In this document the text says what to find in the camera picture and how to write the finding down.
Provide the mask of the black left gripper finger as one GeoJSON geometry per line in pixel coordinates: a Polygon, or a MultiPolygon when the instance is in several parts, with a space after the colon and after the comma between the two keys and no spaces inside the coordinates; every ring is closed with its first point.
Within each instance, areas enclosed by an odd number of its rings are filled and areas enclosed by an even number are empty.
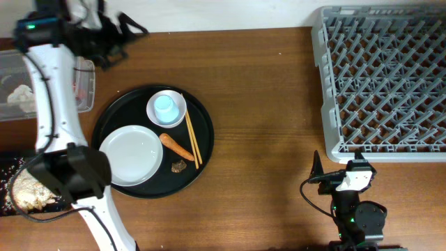
{"type": "Polygon", "coordinates": [[[149,31],[142,25],[136,23],[131,17],[125,13],[118,14],[119,28],[124,37],[142,37],[148,36],[149,31]],[[130,26],[140,30],[140,33],[134,33],[130,30],[130,26]]]}
{"type": "Polygon", "coordinates": [[[127,58],[128,53],[124,50],[123,47],[113,47],[106,54],[95,55],[93,57],[93,62],[95,66],[101,68],[102,71],[108,71],[127,58]]]}

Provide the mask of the white bowl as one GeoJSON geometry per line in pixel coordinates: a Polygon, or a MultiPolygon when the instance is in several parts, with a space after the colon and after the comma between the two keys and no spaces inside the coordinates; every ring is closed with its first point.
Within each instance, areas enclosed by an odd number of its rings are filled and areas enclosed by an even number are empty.
{"type": "Polygon", "coordinates": [[[158,91],[157,93],[155,93],[154,95],[152,95],[149,99],[149,101],[146,104],[146,114],[147,117],[149,118],[149,120],[154,123],[157,126],[160,126],[162,128],[175,128],[176,126],[180,125],[181,121],[181,114],[180,114],[180,110],[179,110],[179,115],[177,116],[175,121],[172,121],[171,123],[162,123],[160,122],[156,115],[155,115],[155,109],[154,109],[154,102],[155,99],[159,96],[162,95],[166,95],[166,96],[170,96],[174,102],[176,103],[178,109],[180,107],[180,103],[181,103],[181,97],[179,92],[177,91],[172,91],[172,90],[163,90],[163,91],[158,91]]]}

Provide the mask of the white tissue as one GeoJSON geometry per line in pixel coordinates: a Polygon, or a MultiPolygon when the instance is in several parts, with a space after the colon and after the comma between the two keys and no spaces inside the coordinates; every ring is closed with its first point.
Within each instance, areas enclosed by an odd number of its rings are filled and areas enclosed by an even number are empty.
{"type": "Polygon", "coordinates": [[[17,105],[23,112],[29,113],[36,110],[33,90],[24,84],[19,85],[8,97],[7,103],[17,105]]]}

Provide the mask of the red snack wrapper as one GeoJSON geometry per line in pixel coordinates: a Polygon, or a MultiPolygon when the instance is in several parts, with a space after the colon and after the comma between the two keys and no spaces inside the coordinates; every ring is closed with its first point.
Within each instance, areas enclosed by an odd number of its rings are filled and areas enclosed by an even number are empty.
{"type": "Polygon", "coordinates": [[[75,94],[75,101],[77,103],[77,106],[80,107],[86,100],[86,91],[84,90],[82,85],[78,84],[77,82],[74,82],[72,87],[75,94]]]}

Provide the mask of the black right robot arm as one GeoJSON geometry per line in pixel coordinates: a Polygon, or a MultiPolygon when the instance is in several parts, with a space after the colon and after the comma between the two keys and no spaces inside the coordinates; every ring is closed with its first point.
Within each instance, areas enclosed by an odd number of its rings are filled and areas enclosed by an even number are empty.
{"type": "Polygon", "coordinates": [[[303,182],[317,183],[319,195],[330,195],[330,211],[317,208],[332,218],[338,229],[339,240],[328,244],[329,250],[403,250],[399,246],[381,247],[387,209],[373,201],[361,201],[360,194],[371,187],[376,170],[359,152],[349,160],[345,169],[325,173],[317,151],[309,178],[303,182]]]}

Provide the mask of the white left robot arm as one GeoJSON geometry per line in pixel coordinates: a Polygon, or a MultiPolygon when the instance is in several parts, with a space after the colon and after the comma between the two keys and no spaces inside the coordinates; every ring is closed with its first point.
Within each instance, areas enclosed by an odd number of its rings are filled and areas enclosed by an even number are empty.
{"type": "Polygon", "coordinates": [[[112,199],[107,156],[88,145],[72,87],[82,57],[103,69],[127,57],[124,47],[148,35],[124,13],[112,22],[104,1],[36,1],[17,22],[14,44],[23,54],[36,101],[36,156],[24,168],[80,214],[101,250],[136,250],[112,199]]]}

